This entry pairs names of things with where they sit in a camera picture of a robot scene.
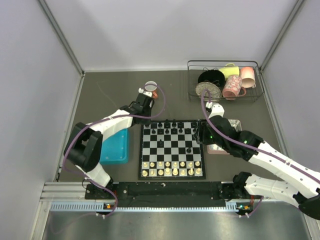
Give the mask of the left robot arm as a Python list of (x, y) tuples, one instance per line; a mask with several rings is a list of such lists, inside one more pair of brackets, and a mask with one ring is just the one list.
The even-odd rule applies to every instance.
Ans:
[(112, 177), (100, 163), (103, 142), (116, 133), (133, 127), (147, 125), (153, 118), (155, 104), (150, 91), (139, 93), (136, 100), (120, 107), (115, 113), (96, 122), (77, 123), (69, 136), (63, 152), (62, 166), (69, 161), (96, 185), (96, 192), (102, 198), (109, 198), (114, 191)]

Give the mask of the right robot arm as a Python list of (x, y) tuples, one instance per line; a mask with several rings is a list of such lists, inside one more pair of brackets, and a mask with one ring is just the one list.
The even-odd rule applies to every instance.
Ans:
[(257, 165), (279, 181), (241, 172), (233, 179), (233, 192), (239, 198), (262, 196), (286, 202), (305, 215), (320, 218), (320, 173), (311, 170), (274, 149), (263, 138), (247, 130), (236, 130), (219, 115), (199, 120), (194, 135), (198, 143), (215, 144), (235, 158)]

